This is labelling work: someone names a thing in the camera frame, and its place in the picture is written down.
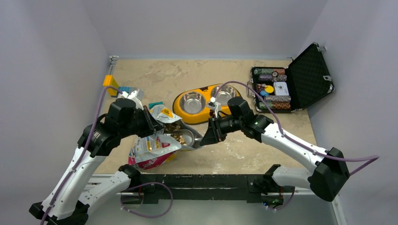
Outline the metal food scoop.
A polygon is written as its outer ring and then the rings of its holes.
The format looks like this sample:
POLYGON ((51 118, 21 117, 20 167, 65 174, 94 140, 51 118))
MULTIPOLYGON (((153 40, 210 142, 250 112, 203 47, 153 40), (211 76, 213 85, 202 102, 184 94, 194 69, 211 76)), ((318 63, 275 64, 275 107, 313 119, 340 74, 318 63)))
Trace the metal food scoop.
POLYGON ((171 132, 171 136, 181 144, 180 150, 191 151, 201 148, 200 141, 202 140, 202 135, 197 131, 180 129, 171 132))

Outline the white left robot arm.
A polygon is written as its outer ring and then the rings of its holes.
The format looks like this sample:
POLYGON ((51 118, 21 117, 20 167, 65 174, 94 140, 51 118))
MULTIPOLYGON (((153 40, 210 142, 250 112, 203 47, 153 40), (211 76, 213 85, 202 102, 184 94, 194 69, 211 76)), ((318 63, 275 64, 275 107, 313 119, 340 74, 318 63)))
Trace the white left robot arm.
POLYGON ((123 138, 132 135, 145 138, 162 129, 163 125, 147 107, 132 99, 118 98, 107 113, 96 115, 94 122, 84 129, 60 181, 44 201, 32 204, 30 214, 41 224, 85 224, 109 198, 124 190, 136 191, 140 185, 140 173, 130 165, 122 165, 109 180, 84 192, 99 165, 123 138))

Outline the white yellow pet food bag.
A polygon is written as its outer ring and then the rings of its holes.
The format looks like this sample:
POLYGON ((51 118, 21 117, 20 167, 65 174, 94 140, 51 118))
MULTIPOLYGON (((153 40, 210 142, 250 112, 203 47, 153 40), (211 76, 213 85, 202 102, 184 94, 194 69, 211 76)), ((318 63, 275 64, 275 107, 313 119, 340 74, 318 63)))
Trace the white yellow pet food bag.
POLYGON ((128 164, 140 170, 148 170, 173 160, 180 150, 181 144, 171 136, 171 132, 180 129, 197 131, 182 121, 165 105, 157 105, 150 109, 150 114, 163 125, 163 130, 153 135, 138 138, 129 152, 128 164))

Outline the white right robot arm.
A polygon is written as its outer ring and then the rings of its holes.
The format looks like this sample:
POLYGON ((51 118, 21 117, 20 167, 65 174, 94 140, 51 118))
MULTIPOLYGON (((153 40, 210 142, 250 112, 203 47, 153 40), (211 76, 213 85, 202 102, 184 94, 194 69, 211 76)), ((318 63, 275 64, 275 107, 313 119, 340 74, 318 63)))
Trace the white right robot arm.
POLYGON ((211 117, 200 141, 201 146, 222 142, 228 133, 241 131, 246 137, 272 146, 303 165, 302 169, 276 165, 263 179, 266 189, 274 191, 282 186, 306 188, 331 202, 348 181, 350 173, 342 151, 311 145, 280 130, 272 119, 255 114, 242 97, 228 101, 229 115, 221 116, 221 104, 214 97, 208 101, 207 107, 211 110, 211 117))

